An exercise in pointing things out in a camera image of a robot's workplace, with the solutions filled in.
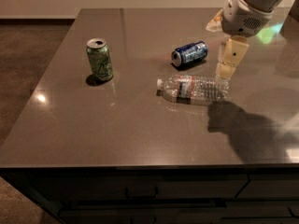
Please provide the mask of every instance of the gray countertop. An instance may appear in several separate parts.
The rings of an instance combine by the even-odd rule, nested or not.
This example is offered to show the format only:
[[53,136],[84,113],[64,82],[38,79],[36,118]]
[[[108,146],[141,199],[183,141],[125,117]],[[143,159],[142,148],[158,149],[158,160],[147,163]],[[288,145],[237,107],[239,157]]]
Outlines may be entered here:
[[[278,9],[221,105],[169,103],[159,77],[214,77],[222,33],[215,8],[82,9],[0,150],[0,168],[208,167],[299,163],[299,23]],[[88,86],[86,43],[103,37],[114,77]],[[203,40],[203,63],[170,54]],[[38,95],[45,102],[38,101]]]

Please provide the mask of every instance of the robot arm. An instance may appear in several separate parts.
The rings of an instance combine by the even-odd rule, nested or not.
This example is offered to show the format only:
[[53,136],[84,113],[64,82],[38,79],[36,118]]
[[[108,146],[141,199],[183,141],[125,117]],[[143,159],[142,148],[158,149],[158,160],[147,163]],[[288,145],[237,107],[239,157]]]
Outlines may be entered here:
[[272,19],[282,0],[228,0],[207,25],[211,32],[230,35],[220,46],[217,81],[230,79],[249,48],[247,37],[257,35]]

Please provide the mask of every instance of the bottle cap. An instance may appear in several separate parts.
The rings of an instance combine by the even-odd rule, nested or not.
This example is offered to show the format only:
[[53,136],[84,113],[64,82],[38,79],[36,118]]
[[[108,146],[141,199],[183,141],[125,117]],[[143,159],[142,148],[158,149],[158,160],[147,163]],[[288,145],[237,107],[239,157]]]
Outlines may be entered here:
[[157,89],[160,91],[163,90],[163,81],[160,78],[157,80]]

